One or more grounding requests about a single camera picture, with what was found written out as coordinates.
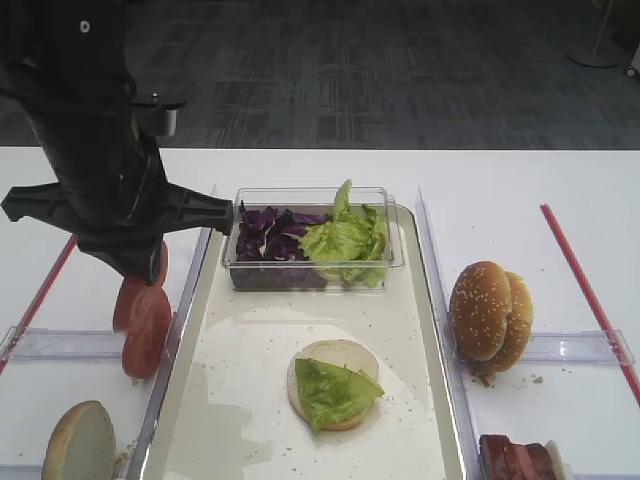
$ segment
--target red tape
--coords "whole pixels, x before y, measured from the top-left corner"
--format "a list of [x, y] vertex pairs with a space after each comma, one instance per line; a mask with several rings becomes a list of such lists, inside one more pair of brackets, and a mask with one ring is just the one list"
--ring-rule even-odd
[[64, 246], [64, 248], [58, 255], [58, 258], [56, 259], [53, 266], [51, 267], [51, 270], [49, 270], [49, 273], [44, 278], [42, 285], [40, 285], [40, 288], [38, 289], [38, 292], [36, 293], [35, 297], [33, 297], [33, 300], [31, 300], [31, 303], [29, 304], [27, 311], [24, 312], [24, 315], [20, 319], [20, 323], [18, 323], [18, 326], [16, 327], [15, 332], [13, 332], [13, 337], [11, 337], [11, 340], [9, 341], [6, 357], [3, 360], [0, 360], [0, 374], [2, 374], [5, 367], [7, 366], [7, 363], [9, 363], [10, 353], [16, 347], [16, 345], [22, 338], [22, 335], [24, 334], [25, 330], [29, 327], [29, 325], [33, 321], [33, 317], [36, 316], [36, 312], [42, 305], [42, 302], [44, 302], [44, 299], [46, 298], [47, 293], [49, 293], [49, 290], [51, 290], [51, 286], [53, 285], [53, 282], [55, 282], [56, 278], [58, 277], [58, 274], [60, 273], [60, 270], [62, 270], [62, 267], [67, 262], [69, 255], [71, 255], [71, 252], [73, 252], [73, 249], [75, 248], [77, 243], [78, 243], [78, 239], [74, 235], [69, 237], [69, 240], [67, 240], [66, 245]]
[[[571, 270], [573, 270], [573, 274], [575, 275], [576, 280], [578, 280], [578, 284], [582, 289], [582, 293], [587, 299], [587, 302], [591, 307], [591, 311], [593, 312], [596, 319], [598, 320], [598, 323], [600, 324], [600, 328], [607, 332], [612, 331], [613, 326], [611, 325], [611, 322], [607, 318], [607, 315], [604, 313], [604, 309], [602, 308], [602, 305], [600, 305], [600, 302], [598, 301], [598, 297], [596, 297], [595, 292], [591, 288], [591, 285], [589, 284], [589, 280], [587, 280], [587, 276], [584, 274], [584, 271], [580, 267], [580, 264], [578, 263], [578, 259], [573, 253], [573, 250], [571, 250], [571, 246], [569, 245], [569, 241], [567, 240], [567, 237], [565, 237], [564, 233], [562, 233], [562, 228], [560, 228], [560, 224], [558, 223], [558, 220], [556, 220], [556, 217], [553, 215], [553, 212], [551, 211], [551, 207], [547, 204], [544, 204], [540, 206], [540, 210], [542, 210], [542, 214], [544, 215], [544, 218], [547, 220], [547, 223], [549, 224], [549, 228], [551, 228], [551, 232], [553, 232], [553, 236], [556, 237], [556, 241], [558, 242], [558, 245], [560, 246], [560, 249], [562, 250], [564, 257], [567, 259], [567, 262], [569, 263]], [[622, 348], [620, 347], [620, 345], [618, 345], [618, 342], [615, 340], [615, 338], [613, 339], [613, 348], [616, 353], [616, 356], [618, 357], [618, 360], [622, 360], [624, 358], [622, 353]], [[620, 369], [622, 370], [622, 373], [627, 379], [627, 383], [629, 384], [629, 387], [631, 387], [631, 391], [633, 392], [633, 395], [636, 397], [636, 401], [640, 406], [640, 380], [638, 380], [638, 375], [636, 374], [632, 365], [620, 364]]]

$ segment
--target clear plastic container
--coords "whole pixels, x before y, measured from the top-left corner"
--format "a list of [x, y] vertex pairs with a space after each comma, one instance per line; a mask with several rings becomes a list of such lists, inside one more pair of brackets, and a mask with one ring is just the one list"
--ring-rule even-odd
[[[328, 289], [371, 289], [385, 287], [389, 268], [404, 264], [399, 242], [399, 230], [394, 200], [383, 188], [353, 187], [350, 193], [352, 212], [364, 216], [363, 204], [374, 208], [383, 219], [387, 242], [381, 260], [347, 262], [312, 262], [309, 260], [238, 261], [237, 245], [240, 235], [240, 205], [248, 211], [263, 211], [267, 207], [279, 213], [290, 210], [294, 214], [331, 215], [337, 188], [251, 188], [241, 189], [235, 198], [234, 225], [225, 240], [222, 265], [229, 272], [233, 288], [238, 291], [290, 291]], [[353, 269], [362, 273], [377, 269], [379, 280], [365, 284], [356, 280], [345, 284], [343, 274]]]

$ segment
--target red tomato slice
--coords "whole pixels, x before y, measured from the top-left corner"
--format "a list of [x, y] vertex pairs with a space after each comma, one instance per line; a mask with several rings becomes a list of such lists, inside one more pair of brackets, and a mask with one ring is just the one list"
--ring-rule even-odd
[[142, 327], [127, 335], [122, 348], [122, 368], [133, 378], [151, 378], [162, 361], [164, 345], [171, 327], [171, 305], [163, 290], [159, 291]]
[[113, 311], [114, 332], [135, 332], [151, 312], [158, 292], [167, 278], [169, 266], [169, 251], [162, 242], [160, 259], [160, 273], [155, 285], [149, 286], [137, 275], [130, 275], [122, 280], [116, 307]]

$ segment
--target sesame seed bun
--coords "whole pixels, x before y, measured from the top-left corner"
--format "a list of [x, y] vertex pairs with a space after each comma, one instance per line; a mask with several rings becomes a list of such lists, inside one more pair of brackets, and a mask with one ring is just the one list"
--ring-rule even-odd
[[527, 348], [533, 323], [533, 303], [524, 280], [515, 273], [506, 272], [511, 290], [511, 313], [507, 317], [507, 334], [502, 348], [489, 360], [488, 370], [504, 372], [513, 367]]
[[511, 313], [511, 291], [504, 270], [493, 262], [469, 265], [458, 277], [450, 306], [458, 350], [483, 362], [502, 348]]
[[468, 266], [450, 304], [460, 353], [485, 374], [504, 372], [524, 353], [533, 323], [533, 302], [522, 277], [493, 262]]

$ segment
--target lettuce leaf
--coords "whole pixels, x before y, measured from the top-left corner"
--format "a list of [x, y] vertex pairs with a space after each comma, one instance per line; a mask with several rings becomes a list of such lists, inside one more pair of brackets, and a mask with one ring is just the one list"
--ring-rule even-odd
[[[336, 193], [333, 219], [322, 225], [306, 226], [307, 235], [300, 239], [304, 255], [314, 262], [378, 261], [387, 247], [384, 217], [375, 208], [362, 205], [364, 216], [351, 211], [349, 192], [351, 180], [346, 180]], [[338, 278], [343, 286], [362, 282], [370, 288], [385, 277], [384, 268], [325, 268], [321, 273]]]
[[295, 369], [298, 397], [316, 432], [353, 418], [384, 395], [380, 385], [363, 372], [312, 358], [296, 359]]
[[369, 244], [369, 232], [359, 222], [327, 222], [307, 228], [300, 248], [314, 262], [357, 259]]

